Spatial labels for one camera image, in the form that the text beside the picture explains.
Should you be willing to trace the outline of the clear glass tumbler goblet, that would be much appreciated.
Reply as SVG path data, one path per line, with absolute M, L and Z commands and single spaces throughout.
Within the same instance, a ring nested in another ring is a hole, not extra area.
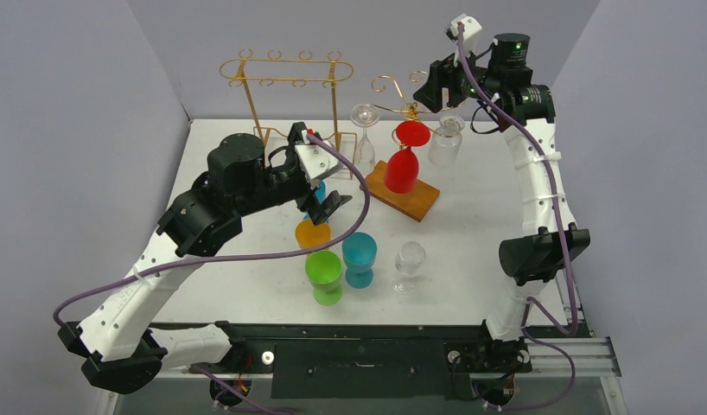
M 448 167 L 455 163 L 462 144 L 464 120 L 458 115 L 443 115 L 430 140 L 428 159 L 437 167 Z

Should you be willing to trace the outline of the teal plastic goblet front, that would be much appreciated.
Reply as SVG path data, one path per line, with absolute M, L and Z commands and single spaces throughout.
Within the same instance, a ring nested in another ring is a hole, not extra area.
M 377 243 L 368 233 L 352 233 L 342 242 L 345 279 L 352 288 L 364 289 L 372 283 L 377 252 Z

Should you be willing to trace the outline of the clear wine glass amber tint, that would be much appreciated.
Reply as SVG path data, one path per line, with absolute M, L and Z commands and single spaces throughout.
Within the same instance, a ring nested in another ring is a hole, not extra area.
M 368 130 L 379 122 L 379 110 L 371 104 L 360 104 L 350 112 L 351 122 L 361 128 L 361 137 L 354 149 L 353 161 L 355 167 L 363 176 L 368 176 L 374 170 L 376 154 L 373 143 L 369 139 Z

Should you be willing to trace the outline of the red plastic goblet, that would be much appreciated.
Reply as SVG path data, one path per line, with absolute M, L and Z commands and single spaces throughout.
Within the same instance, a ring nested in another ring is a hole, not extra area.
M 387 162 L 384 183 L 393 193 L 407 194 L 413 190 L 419 172 L 419 161 L 413 150 L 427 144 L 431 133 L 422 122 L 406 120 L 396 127 L 394 135 L 400 150 Z

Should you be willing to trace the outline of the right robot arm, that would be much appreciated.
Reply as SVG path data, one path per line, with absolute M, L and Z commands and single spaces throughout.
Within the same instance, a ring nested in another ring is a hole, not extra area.
M 476 361 L 495 369 L 509 356 L 506 342 L 522 339 L 528 308 L 559 271 L 567 278 L 568 301 L 576 304 L 572 262 L 590 243 L 570 211 L 555 145 L 556 110 L 551 90 L 532 81 L 526 65 L 528 35 L 494 37 L 485 67 L 477 64 L 480 33 L 463 22 L 449 29 L 457 45 L 450 56 L 430 65 L 428 79 L 413 95 L 431 112 L 479 100 L 496 117 L 519 182 L 522 236 L 499 246 L 506 291 L 485 321 L 489 337 L 475 344 Z

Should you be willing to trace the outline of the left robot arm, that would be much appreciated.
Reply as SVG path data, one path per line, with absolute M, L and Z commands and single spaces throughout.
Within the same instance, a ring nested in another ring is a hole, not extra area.
M 347 202 L 337 192 L 319 200 L 323 179 L 346 166 L 345 158 L 302 122 L 294 123 L 271 165 L 261 138 L 235 133 L 207 155 L 207 169 L 178 196 L 157 223 L 127 276 L 108 287 L 108 298 L 79 322 L 61 322 L 65 348 L 83 358 L 81 371 L 97 388 L 134 393 L 163 369 L 215 364 L 233 372 L 245 348 L 228 322 L 189 329 L 157 329 L 153 320 L 180 286 L 243 230 L 251 214 L 295 202 L 321 224 Z

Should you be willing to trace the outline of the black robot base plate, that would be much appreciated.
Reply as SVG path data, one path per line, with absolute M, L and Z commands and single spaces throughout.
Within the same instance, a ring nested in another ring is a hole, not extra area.
M 472 378 L 502 384 L 532 369 L 525 340 L 482 325 L 233 324 L 232 350 L 193 374 L 271 381 L 274 399 L 467 397 Z

